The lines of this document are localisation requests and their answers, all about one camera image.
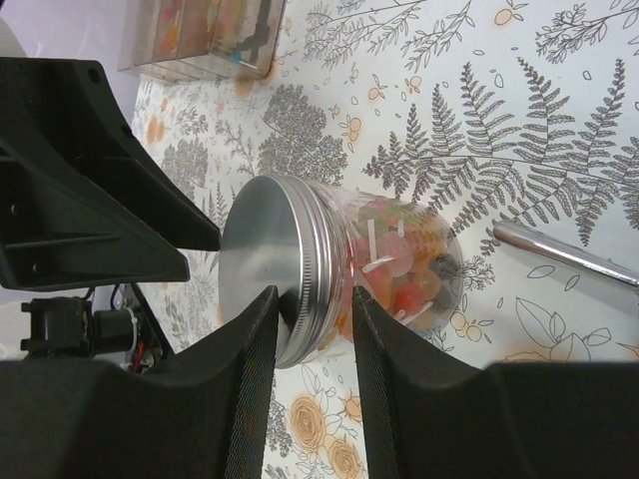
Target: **orange candy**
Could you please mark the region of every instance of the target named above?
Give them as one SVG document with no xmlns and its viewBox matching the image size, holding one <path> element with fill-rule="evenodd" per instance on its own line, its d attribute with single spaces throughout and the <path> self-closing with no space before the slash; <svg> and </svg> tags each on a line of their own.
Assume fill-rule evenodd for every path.
<svg viewBox="0 0 639 479">
<path fill-rule="evenodd" d="M 425 294 L 426 301 L 435 299 L 441 289 L 441 279 L 430 269 L 417 275 L 418 284 Z"/>
<path fill-rule="evenodd" d="M 392 300 L 392 275 L 386 264 L 381 264 L 374 270 L 365 272 L 365 277 L 374 298 L 384 309 L 390 308 Z"/>
</svg>

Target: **red candy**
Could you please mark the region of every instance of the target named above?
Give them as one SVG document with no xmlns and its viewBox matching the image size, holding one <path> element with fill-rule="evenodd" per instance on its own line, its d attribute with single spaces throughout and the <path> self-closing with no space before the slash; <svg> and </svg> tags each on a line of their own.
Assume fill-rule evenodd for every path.
<svg viewBox="0 0 639 479">
<path fill-rule="evenodd" d="M 405 316 L 418 314 L 426 304 L 426 294 L 414 282 L 405 282 L 397 288 L 394 300 L 394 313 L 404 312 Z"/>
</svg>

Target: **clear plastic box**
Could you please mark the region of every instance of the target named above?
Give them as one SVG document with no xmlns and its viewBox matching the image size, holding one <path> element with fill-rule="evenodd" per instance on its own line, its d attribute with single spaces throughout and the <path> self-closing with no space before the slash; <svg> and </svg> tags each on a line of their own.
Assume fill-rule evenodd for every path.
<svg viewBox="0 0 639 479">
<path fill-rule="evenodd" d="M 122 69 L 175 82 L 266 76 L 284 0 L 131 2 Z"/>
</svg>

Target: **patterned tablecloth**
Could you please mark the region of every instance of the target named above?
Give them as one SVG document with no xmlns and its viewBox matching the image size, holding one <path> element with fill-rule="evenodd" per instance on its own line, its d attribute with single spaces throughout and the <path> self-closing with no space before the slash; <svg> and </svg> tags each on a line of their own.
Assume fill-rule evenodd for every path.
<svg viewBox="0 0 639 479">
<path fill-rule="evenodd" d="M 218 225 L 265 173 L 433 205 L 465 294 L 427 339 L 464 361 L 635 360 L 632 291 L 490 228 L 639 270 L 639 2 L 525 1 L 291 0 L 265 80 L 143 83 L 133 128 Z M 186 255 L 144 287 L 178 350 L 220 326 L 218 257 Z M 277 371 L 269 419 L 264 477 L 367 477 L 352 351 Z"/>
</svg>

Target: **white wall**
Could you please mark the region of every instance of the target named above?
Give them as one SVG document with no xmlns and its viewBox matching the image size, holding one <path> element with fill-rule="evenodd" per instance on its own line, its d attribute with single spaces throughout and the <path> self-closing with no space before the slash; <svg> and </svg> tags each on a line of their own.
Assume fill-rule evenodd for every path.
<svg viewBox="0 0 639 479">
<path fill-rule="evenodd" d="M 127 2 L 132 0 L 6 0 L 0 17 L 28 57 L 79 58 L 102 63 L 127 120 L 139 79 L 118 72 Z"/>
<path fill-rule="evenodd" d="M 13 30 L 28 57 L 102 63 L 120 109 L 130 122 L 140 82 L 117 71 L 128 1 L 132 0 L 6 0 L 0 20 Z M 8 38 L 0 31 L 0 51 L 10 48 Z M 84 290 L 38 296 L 62 294 L 84 295 Z M 110 287 L 99 288 L 97 302 L 107 308 L 110 294 Z M 30 335 L 29 316 L 21 312 L 20 303 L 35 296 L 0 287 L 0 359 L 19 355 L 20 339 Z"/>
</svg>

